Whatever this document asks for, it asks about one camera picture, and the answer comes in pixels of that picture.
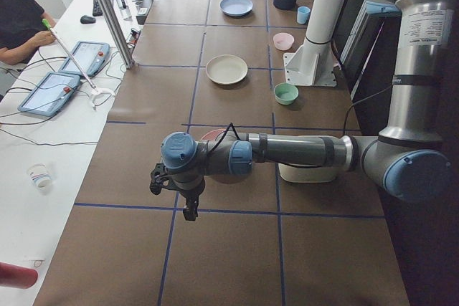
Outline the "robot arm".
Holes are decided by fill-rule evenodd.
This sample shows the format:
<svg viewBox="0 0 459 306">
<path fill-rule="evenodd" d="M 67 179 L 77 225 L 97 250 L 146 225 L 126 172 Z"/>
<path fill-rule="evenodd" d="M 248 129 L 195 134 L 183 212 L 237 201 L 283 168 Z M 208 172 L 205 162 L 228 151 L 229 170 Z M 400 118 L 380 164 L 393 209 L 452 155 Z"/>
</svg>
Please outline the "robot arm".
<svg viewBox="0 0 459 306">
<path fill-rule="evenodd" d="M 386 110 L 358 112 L 360 136 L 239 133 L 228 125 L 214 140 L 177 132 L 164 138 L 150 190 L 179 192 L 184 218 L 198 216 L 205 179 L 245 176 L 253 163 L 278 163 L 288 172 L 361 171 L 389 195 L 409 203 L 441 194 L 453 177 L 436 128 L 444 59 L 458 16 L 458 0 L 365 0 L 372 16 L 401 19 Z"/>
</svg>

